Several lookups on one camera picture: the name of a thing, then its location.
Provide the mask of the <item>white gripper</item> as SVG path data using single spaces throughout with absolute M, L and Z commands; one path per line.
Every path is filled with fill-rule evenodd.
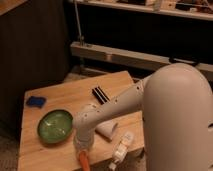
M 83 141 L 75 137 L 73 144 L 77 151 L 89 151 L 94 144 L 94 139 L 90 138 L 89 140 Z

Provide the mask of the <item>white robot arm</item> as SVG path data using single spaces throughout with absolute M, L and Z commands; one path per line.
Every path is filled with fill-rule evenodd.
M 175 63 L 107 103 L 74 117 L 74 145 L 89 149 L 95 127 L 140 111 L 147 171 L 213 171 L 213 91 L 196 68 Z

